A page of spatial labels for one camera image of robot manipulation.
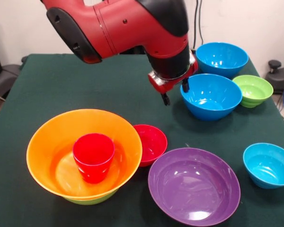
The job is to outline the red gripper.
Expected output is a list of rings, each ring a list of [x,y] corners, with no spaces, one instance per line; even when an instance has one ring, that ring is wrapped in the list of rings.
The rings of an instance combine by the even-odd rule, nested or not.
[[[192,76],[194,73],[196,73],[197,70],[198,70],[198,63],[196,57],[192,53],[190,53],[189,68],[180,77],[175,79],[163,79],[159,77],[155,71],[151,71],[148,74],[148,79],[155,88],[155,90],[161,93],[164,105],[169,106],[170,99],[166,93],[172,90],[173,87],[180,82],[182,82],[183,91],[188,92],[189,91],[188,78]]]

